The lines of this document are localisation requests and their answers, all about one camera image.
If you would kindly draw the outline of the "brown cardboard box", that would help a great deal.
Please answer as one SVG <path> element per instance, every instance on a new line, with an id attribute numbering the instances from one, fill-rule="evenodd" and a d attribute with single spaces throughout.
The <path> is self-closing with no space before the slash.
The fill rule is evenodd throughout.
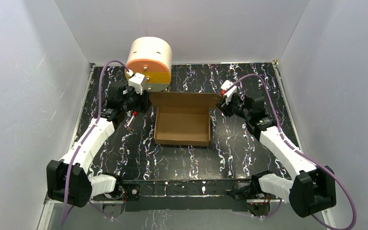
<path id="1" fill-rule="evenodd" d="M 158 145 L 208 146 L 210 110 L 222 99 L 218 93 L 151 92 L 157 108 L 154 141 Z"/>

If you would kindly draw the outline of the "round white drawer cabinet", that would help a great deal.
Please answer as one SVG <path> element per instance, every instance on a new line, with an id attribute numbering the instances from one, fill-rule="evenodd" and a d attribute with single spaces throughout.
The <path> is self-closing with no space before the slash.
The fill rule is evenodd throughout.
<path id="1" fill-rule="evenodd" d="M 145 75 L 145 87 L 153 92 L 165 91 L 172 79 L 172 49 L 161 38 L 140 37 L 133 41 L 126 66 Z"/>

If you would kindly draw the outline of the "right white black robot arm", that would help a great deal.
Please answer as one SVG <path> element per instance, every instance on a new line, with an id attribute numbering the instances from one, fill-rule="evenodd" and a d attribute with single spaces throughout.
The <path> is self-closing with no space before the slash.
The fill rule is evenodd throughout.
<path id="1" fill-rule="evenodd" d="M 276 122 L 266 113 L 265 98 L 241 97 L 235 93 L 224 96 L 216 104 L 227 117 L 245 120 L 247 130 L 281 162 L 290 179 L 263 171 L 252 176 L 250 189 L 256 198 L 275 195 L 290 203 L 294 212 L 304 218 L 336 205 L 335 180 L 328 166 L 321 168 L 297 154 L 296 147 L 278 130 Z"/>

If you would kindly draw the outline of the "white marker red cap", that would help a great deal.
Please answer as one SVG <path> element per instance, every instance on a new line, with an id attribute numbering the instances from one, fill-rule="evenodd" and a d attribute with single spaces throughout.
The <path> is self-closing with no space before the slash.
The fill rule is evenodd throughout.
<path id="1" fill-rule="evenodd" d="M 133 121 L 135 120 L 135 118 L 136 118 L 137 114 L 138 114 L 138 113 L 137 113 L 136 111 L 133 111 L 133 112 L 131 113 L 131 117 L 130 117 L 130 119 L 129 119 L 128 123 L 126 124 L 127 129 L 130 129 L 130 127 L 131 127 L 131 125 L 132 125 Z"/>

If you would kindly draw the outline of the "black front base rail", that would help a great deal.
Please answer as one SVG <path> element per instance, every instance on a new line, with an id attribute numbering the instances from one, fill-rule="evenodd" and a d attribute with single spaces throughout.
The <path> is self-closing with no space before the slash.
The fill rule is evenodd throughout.
<path id="1" fill-rule="evenodd" d="M 333 179 L 312 179 L 298 175 L 294 181 L 274 174 L 254 175 L 251 180 L 191 180 L 191 181 L 124 181 L 121 177 L 102 174 L 96 177 L 72 179 L 69 188 L 66 181 L 48 180 L 48 196 L 83 207 L 88 200 L 110 194 L 116 198 L 127 196 L 136 201 L 142 196 L 230 196 L 235 200 L 247 200 L 258 194 L 271 194 L 289 202 L 297 215 L 307 217 L 336 205 Z"/>

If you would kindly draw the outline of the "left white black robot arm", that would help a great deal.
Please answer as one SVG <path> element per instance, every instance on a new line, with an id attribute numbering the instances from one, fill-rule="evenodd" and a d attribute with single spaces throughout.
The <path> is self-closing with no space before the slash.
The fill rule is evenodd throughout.
<path id="1" fill-rule="evenodd" d="M 46 167 L 47 195 L 50 199 L 84 207 L 98 195 L 119 199 L 124 193 L 121 177 L 103 173 L 89 177 L 89 168 L 103 144 L 125 120 L 128 112 L 146 113 L 151 107 L 150 94 L 144 83 L 113 82 L 108 96 L 102 99 L 100 114 L 74 146 L 58 161 Z"/>

